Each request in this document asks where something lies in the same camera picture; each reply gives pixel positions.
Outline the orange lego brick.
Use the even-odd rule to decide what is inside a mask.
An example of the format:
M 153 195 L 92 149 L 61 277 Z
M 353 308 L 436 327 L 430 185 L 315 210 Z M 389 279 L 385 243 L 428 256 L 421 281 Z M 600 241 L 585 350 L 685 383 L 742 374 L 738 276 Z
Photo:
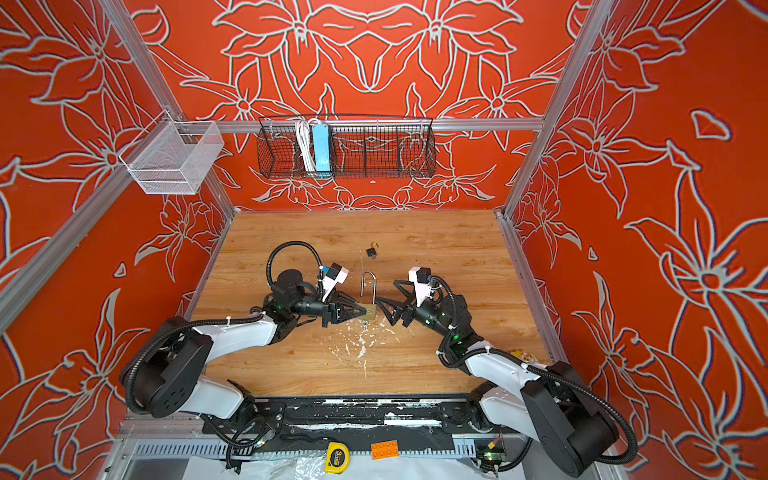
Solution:
M 400 455 L 397 440 L 373 443 L 370 446 L 370 452 L 374 461 L 397 458 Z

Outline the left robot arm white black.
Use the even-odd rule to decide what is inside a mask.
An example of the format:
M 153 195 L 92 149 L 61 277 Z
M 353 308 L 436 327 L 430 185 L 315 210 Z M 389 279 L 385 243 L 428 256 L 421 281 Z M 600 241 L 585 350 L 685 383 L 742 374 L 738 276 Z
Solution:
M 126 364 L 120 382 L 128 409 L 139 415 L 164 418 L 176 412 L 230 419 L 246 409 L 250 392 L 234 381 L 221 383 L 205 374 L 209 363 L 227 355 L 285 340 L 297 328 L 315 320 L 338 325 L 365 315 L 365 307 L 339 291 L 347 268 L 322 262 L 307 242 L 316 263 L 316 282 L 310 284 L 296 269 L 275 275 L 279 253 L 292 247 L 278 245 L 265 267 L 270 289 L 261 305 L 241 318 L 189 321 L 182 316 L 166 320 Z

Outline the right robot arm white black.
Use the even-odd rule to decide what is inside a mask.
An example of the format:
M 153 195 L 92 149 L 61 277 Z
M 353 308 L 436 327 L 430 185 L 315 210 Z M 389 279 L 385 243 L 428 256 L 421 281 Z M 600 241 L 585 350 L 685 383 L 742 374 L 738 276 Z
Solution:
M 526 361 L 495 347 L 472 328 L 464 297 L 427 268 L 411 269 L 408 279 L 394 286 L 403 300 L 379 297 L 376 306 L 391 325 L 418 323 L 437 333 L 441 364 L 483 380 L 474 395 L 487 423 L 538 443 L 573 478 L 595 463 L 626 465 L 636 459 L 639 443 L 631 423 L 570 364 Z

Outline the yellow snack wrapper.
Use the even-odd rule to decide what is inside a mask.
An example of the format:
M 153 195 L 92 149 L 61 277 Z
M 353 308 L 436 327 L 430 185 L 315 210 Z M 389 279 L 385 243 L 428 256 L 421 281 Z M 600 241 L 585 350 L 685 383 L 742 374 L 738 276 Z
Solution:
M 525 363 L 537 362 L 537 358 L 528 352 L 521 352 L 518 357 Z

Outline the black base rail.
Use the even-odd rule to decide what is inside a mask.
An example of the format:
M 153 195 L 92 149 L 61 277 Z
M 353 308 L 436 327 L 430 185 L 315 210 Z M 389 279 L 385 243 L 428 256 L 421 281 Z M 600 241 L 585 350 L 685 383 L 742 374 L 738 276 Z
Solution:
M 253 410 L 229 420 L 213 417 L 202 432 L 231 438 L 254 418 L 241 437 L 263 444 L 246 455 L 319 450 L 330 441 L 365 453 L 376 443 L 395 441 L 405 454 L 474 458 L 487 451 L 510 455 L 525 444 L 522 434 L 483 420 L 479 405 L 462 393 L 262 397 L 253 401 Z

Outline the yellow tape measure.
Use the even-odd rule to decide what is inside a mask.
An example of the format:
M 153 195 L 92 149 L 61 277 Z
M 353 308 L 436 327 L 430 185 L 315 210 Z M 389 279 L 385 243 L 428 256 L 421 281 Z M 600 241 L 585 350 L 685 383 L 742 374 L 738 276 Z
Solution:
M 341 442 L 332 441 L 328 444 L 324 472 L 342 474 L 347 470 L 350 459 L 349 448 Z

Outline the blue white box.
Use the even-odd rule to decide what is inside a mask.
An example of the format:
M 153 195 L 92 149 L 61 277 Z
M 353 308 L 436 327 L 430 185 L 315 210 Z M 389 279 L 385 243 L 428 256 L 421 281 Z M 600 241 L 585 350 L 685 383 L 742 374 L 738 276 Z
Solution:
M 319 123 L 312 126 L 312 138 L 314 146 L 315 171 L 319 176 L 331 175 L 330 161 L 330 130 L 325 124 Z

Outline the clear plastic bin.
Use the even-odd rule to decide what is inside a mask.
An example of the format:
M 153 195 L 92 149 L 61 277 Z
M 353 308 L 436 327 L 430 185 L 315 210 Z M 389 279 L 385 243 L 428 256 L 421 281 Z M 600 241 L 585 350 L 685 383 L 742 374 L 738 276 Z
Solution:
M 149 195 L 194 195 L 224 147 L 214 122 L 157 124 L 121 160 Z

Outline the brass padlock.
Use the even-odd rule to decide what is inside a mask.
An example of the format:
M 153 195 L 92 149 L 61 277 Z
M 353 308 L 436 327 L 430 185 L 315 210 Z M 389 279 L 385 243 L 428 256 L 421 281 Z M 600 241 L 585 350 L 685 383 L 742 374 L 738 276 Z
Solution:
M 366 313 L 362 321 L 366 324 L 374 322 L 377 315 L 377 277 L 371 271 L 363 271 L 360 277 L 359 296 Z

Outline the small black padlock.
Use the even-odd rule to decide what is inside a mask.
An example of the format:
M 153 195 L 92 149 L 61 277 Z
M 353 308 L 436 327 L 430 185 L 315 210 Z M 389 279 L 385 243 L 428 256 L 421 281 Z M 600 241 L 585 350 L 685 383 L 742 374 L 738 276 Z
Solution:
M 378 243 L 372 242 L 370 244 L 370 247 L 366 250 L 366 255 L 371 259 L 376 259 L 378 257 L 378 249 L 379 249 Z

